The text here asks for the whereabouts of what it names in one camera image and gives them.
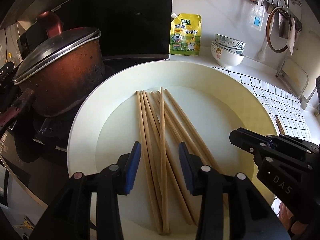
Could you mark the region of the person's hand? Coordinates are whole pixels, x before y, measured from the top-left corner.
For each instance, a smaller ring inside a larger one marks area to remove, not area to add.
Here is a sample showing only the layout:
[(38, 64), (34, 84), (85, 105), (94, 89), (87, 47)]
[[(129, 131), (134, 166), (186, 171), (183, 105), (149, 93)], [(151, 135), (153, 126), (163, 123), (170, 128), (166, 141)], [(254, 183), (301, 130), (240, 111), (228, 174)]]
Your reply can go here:
[(294, 235), (301, 235), (307, 228), (307, 224), (294, 221), (293, 213), (281, 202), (279, 206), (279, 220), (286, 230), (291, 230)]

